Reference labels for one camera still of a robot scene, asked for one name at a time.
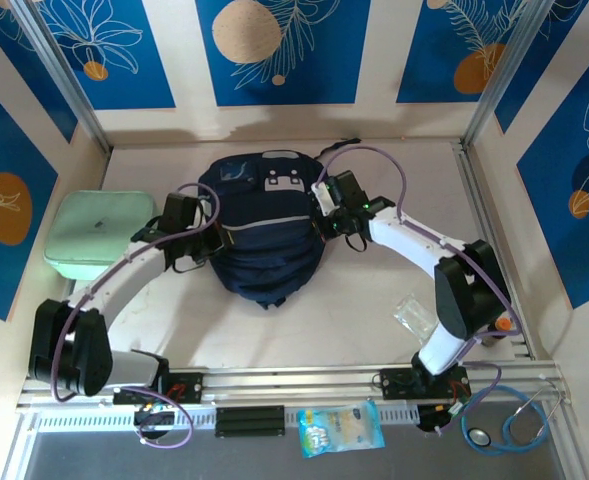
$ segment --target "stethoscope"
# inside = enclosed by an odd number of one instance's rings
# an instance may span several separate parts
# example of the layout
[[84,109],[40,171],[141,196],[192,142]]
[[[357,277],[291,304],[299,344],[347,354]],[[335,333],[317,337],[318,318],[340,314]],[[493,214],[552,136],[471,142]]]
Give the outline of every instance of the stethoscope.
[[[547,378],[542,378],[542,380],[546,381],[549,385],[545,385],[544,387],[541,387],[531,397],[528,397],[524,393],[522,393],[512,387],[506,387],[504,385],[497,385],[494,387],[494,390],[499,390],[499,391],[509,393],[509,394],[515,396],[516,398],[520,399],[521,401],[523,401],[523,404],[520,407],[518,407],[514,411],[514,413],[507,418],[505,423],[503,423],[502,434],[503,434],[503,440],[505,443],[493,442],[492,439],[490,438],[489,434],[481,428],[468,429],[467,428],[467,418],[465,415],[465,411],[463,411],[463,413],[461,414],[462,415],[461,429],[463,431],[463,437],[465,438],[465,441],[468,443],[468,445],[483,455],[498,456],[498,455],[503,455],[504,453],[526,453],[526,452],[529,452],[530,450],[535,449],[541,443],[543,443],[545,441],[545,439],[547,438],[547,436],[549,435],[550,419],[554,415],[554,412],[556,412],[558,407],[561,405],[561,402],[563,402],[565,400],[565,396],[561,393],[561,391],[558,389],[558,387],[556,385],[554,385],[554,383],[551,380],[549,380]],[[549,387],[552,387],[556,391],[557,400],[556,400],[556,403],[554,404],[554,407],[550,410],[549,414],[546,415],[543,408],[539,404],[533,403],[533,402],[536,399],[536,397],[538,397],[541,393],[543,393]],[[472,398],[470,398],[470,403],[474,400],[474,397],[484,394],[485,391],[488,390],[488,388],[485,388],[485,389],[481,390],[480,392],[475,393],[472,396]],[[515,442],[514,434],[512,433],[512,425],[514,424],[514,422],[516,421],[518,416],[527,407],[531,407],[532,409],[534,409],[534,411],[536,413],[538,413],[538,415],[541,417],[543,425],[538,430],[536,435],[530,439],[529,443],[527,443],[525,445],[517,445]]]

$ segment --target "navy backpack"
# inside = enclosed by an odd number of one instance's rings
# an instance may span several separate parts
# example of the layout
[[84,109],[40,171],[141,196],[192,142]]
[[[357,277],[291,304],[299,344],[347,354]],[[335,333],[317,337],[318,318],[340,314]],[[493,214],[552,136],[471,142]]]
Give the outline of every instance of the navy backpack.
[[217,160],[201,176],[221,200],[219,223],[231,239],[210,260],[225,288],[267,309],[312,278],[325,244],[308,193],[322,170],[307,155],[275,150]]

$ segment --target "snack bag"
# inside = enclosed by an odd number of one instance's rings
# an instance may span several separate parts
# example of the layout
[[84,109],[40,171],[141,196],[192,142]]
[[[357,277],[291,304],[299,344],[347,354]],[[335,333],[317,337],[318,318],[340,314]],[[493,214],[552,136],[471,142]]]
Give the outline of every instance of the snack bag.
[[371,400],[347,407],[301,410],[297,419],[305,458],[385,446],[378,410]]

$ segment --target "mint green box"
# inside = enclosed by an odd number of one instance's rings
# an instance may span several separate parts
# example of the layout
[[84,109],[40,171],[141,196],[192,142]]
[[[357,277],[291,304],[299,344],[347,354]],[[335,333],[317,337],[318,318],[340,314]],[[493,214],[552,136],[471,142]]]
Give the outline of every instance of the mint green box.
[[45,260],[66,278],[94,280],[156,214],[154,198],[145,192],[70,193],[48,234]]

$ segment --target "blue cable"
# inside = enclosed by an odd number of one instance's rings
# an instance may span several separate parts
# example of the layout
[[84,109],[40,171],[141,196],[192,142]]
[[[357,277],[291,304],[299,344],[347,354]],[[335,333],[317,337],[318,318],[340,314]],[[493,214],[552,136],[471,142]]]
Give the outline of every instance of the blue cable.
[[[487,388],[472,395],[469,403],[471,403],[476,397],[479,397],[480,395],[482,395],[486,390],[487,390]],[[523,392],[519,392],[518,390],[516,390],[515,388],[512,388],[512,387],[506,387],[504,385],[497,385],[496,387],[494,387],[494,390],[501,390],[503,392],[507,392],[511,395],[514,395],[516,398],[520,399],[523,402],[527,402],[530,399]],[[502,432],[503,432],[503,440],[505,441],[505,443],[492,442],[487,447],[480,447],[480,446],[476,445],[472,441],[472,439],[470,438],[470,435],[469,435],[468,429],[467,429],[466,412],[465,412],[465,410],[463,410],[463,413],[461,413],[461,430],[463,431],[463,438],[465,438],[465,441],[467,442],[467,444],[470,447],[472,447],[474,450],[476,450],[478,453],[481,453],[483,455],[487,455],[490,457],[497,457],[499,455],[503,455],[504,453],[527,453],[530,450],[533,450],[536,447],[538,447],[539,445],[541,445],[541,443],[543,443],[547,439],[547,436],[549,435],[549,430],[550,430],[550,426],[547,421],[547,416],[545,415],[545,411],[543,411],[543,408],[541,408],[541,406],[536,403],[531,403],[530,406],[541,417],[541,420],[543,421],[544,428],[543,428],[543,433],[540,436],[536,437],[532,442],[528,443],[527,445],[516,445],[512,439],[512,435],[510,433],[510,425],[512,425],[512,423],[516,420],[516,417],[514,415],[510,415],[510,417],[503,424]]]

